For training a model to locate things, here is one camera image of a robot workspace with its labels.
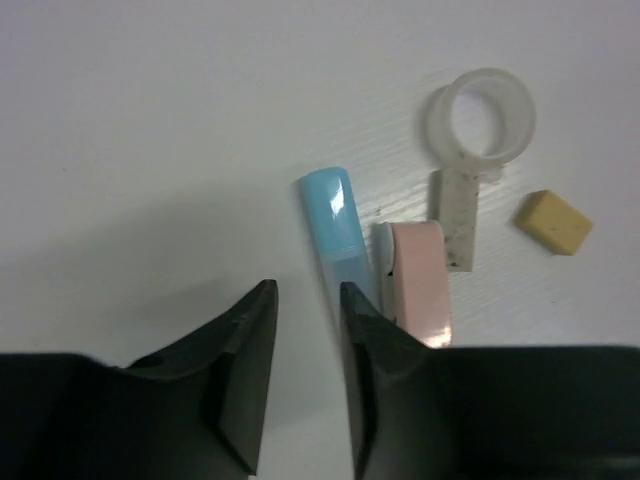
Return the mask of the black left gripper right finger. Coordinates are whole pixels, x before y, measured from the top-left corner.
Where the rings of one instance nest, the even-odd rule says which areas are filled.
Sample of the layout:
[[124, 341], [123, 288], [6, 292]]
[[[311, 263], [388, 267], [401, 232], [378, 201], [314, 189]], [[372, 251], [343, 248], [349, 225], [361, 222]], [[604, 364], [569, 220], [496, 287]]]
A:
[[358, 479], [635, 479], [639, 352], [430, 348], [340, 289]]

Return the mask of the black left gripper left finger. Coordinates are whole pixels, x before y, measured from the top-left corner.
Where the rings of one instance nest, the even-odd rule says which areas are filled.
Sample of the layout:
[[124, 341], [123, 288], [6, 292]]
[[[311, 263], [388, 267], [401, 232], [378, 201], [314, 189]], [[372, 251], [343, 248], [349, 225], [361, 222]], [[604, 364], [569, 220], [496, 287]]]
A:
[[246, 479], [257, 472], [278, 314], [258, 283], [228, 311], [136, 360], [1, 358], [5, 479]]

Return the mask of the blue capped glue stick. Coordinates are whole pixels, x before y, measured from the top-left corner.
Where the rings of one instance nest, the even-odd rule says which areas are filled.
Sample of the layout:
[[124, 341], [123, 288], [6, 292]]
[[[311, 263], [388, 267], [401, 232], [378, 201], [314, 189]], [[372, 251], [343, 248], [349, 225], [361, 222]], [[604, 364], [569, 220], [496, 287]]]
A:
[[377, 306], [374, 271], [348, 172], [337, 166], [315, 170], [299, 179], [298, 188], [332, 343], [338, 347], [342, 340], [341, 284], [355, 283]]

